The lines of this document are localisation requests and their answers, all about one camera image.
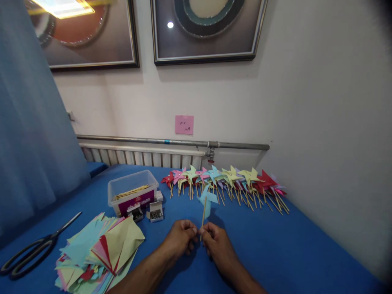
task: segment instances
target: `picture frame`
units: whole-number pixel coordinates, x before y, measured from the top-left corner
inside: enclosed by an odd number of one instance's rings
[[[150,0],[155,65],[253,60],[267,2]]]
[[[60,20],[25,1],[51,71],[139,67],[133,0],[91,3],[94,13]]]

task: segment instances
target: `black scissors handle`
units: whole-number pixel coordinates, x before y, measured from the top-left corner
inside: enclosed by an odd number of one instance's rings
[[[9,273],[10,280],[18,280],[24,277],[26,274],[31,272],[34,268],[36,268],[53,250],[57,243],[57,234],[55,235],[48,235],[44,238],[38,239],[37,241],[31,243],[29,246],[24,248],[23,250],[19,251],[15,254],[10,260],[8,260],[0,269],[0,275],[5,276]],[[28,253],[26,253],[20,260],[16,263],[15,260],[24,254],[27,250],[32,248]],[[27,268],[23,269],[28,263],[30,263],[34,258],[36,258],[45,248],[46,252],[41,255],[33,264],[28,266]]]

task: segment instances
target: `clear plastic box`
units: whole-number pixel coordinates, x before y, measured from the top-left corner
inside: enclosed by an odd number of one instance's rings
[[[149,187],[140,192],[116,200],[116,195],[137,189],[141,186]],[[140,171],[128,176],[111,180],[107,184],[107,204],[113,207],[117,216],[127,216],[127,209],[140,203],[141,208],[154,202],[159,184],[149,170]]]

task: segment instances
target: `blue table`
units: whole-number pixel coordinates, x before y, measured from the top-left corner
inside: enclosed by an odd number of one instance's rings
[[[108,166],[106,165],[106,163],[87,162],[87,168],[89,170],[91,178],[93,178],[97,174],[100,174],[105,169],[107,169]]]
[[[66,239],[79,232],[101,212],[115,216],[107,205],[107,183],[115,178],[148,169],[158,182],[167,176],[168,168],[115,165],[94,177],[88,185],[73,192],[67,202],[45,216],[30,230],[0,251],[3,264],[19,249],[39,237],[52,233],[73,217],[82,215],[59,237],[54,252],[34,271],[18,281],[0,277],[2,293],[60,293],[54,286],[54,270],[58,249]],[[170,190],[160,184],[165,197],[165,220],[149,223],[146,218],[138,223],[146,240],[139,247],[131,270],[163,241],[173,222],[188,218],[201,225],[203,206],[187,195],[170,199]],[[212,203],[211,222],[225,228],[244,266],[269,293],[374,293],[383,284],[356,262],[346,251],[321,231],[302,212],[288,201],[290,215],[281,216],[267,207],[252,212],[244,205],[226,206]],[[203,247],[197,245],[189,257],[182,257],[170,270],[158,293],[232,293],[209,260]]]

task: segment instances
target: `forearm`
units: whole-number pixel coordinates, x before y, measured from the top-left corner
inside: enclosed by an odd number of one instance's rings
[[[171,257],[159,247],[146,257],[131,273],[113,287],[109,294],[154,293],[171,267]]]
[[[233,266],[233,272],[230,274],[230,281],[239,294],[242,293],[258,293],[267,294],[267,291],[249,274],[244,266],[239,263]]]

